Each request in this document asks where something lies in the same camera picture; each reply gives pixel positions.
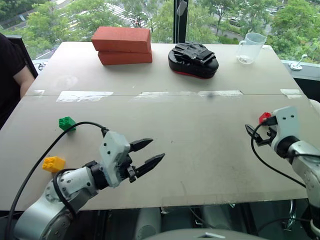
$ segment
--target measuring cup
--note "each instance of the measuring cup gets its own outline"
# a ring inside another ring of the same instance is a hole
[[[239,42],[236,58],[242,64],[252,64],[258,57],[262,46],[267,40],[266,36],[256,32],[249,32],[244,40]]]

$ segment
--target glass window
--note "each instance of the glass window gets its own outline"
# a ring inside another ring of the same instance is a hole
[[[89,42],[99,26],[150,28],[152,42],[173,42],[171,0],[0,0],[0,32],[21,35],[33,60],[61,42]]]
[[[319,0],[189,0],[188,10],[188,41],[237,44],[256,32],[280,59],[320,63]]]

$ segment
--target chair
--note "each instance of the chair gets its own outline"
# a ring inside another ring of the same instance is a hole
[[[37,72],[34,64],[32,63],[32,60],[28,54],[28,51],[26,49],[24,42],[22,41],[22,36],[20,36],[20,35],[6,35],[6,37],[13,44],[16,44],[20,47],[20,49],[23,53],[23,59],[24,59],[25,65],[27,66],[27,68],[29,69],[29,71],[31,72],[33,77],[36,78],[38,76],[38,72]]]

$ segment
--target green lego brick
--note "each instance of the green lego brick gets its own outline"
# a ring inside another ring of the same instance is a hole
[[[63,117],[59,119],[59,128],[61,128],[63,131],[70,128],[72,125],[76,124],[76,122],[69,116]]]

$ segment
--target yellow lego brick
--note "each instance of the yellow lego brick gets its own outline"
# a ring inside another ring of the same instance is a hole
[[[66,161],[58,156],[46,157],[42,164],[42,169],[51,173],[56,173],[65,167]]]

